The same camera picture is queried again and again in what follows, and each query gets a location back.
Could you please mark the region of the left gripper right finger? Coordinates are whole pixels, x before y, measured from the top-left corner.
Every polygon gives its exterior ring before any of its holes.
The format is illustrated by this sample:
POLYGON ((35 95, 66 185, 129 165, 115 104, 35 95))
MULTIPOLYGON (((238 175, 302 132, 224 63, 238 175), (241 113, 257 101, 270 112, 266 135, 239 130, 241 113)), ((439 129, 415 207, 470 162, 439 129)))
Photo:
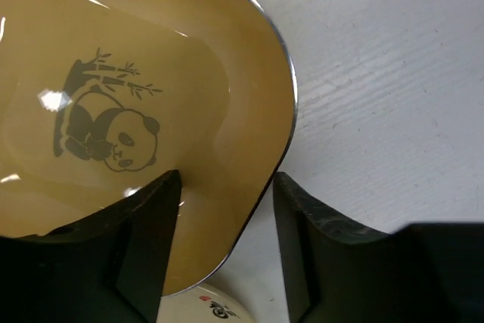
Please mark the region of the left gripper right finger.
POLYGON ((273 181, 284 288, 292 322, 481 322, 483 225, 419 222, 370 228, 273 181))

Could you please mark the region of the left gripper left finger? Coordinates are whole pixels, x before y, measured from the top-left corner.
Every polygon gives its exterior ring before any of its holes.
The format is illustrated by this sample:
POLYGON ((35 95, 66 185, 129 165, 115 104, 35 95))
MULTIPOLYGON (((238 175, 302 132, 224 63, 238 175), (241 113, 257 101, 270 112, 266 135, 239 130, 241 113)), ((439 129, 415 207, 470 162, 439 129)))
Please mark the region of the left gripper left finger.
POLYGON ((170 170, 47 235, 2 238, 1 320, 156 321, 181 192, 170 170))

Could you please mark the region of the yellow square panda dish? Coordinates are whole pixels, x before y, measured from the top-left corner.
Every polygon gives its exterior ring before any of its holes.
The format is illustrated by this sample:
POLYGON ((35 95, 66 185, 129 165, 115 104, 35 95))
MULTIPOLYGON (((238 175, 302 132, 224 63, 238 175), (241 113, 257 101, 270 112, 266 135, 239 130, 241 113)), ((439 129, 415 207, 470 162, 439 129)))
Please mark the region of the yellow square panda dish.
POLYGON ((256 0, 1 0, 1 233, 182 180, 163 292, 228 257, 290 143, 296 77, 256 0))

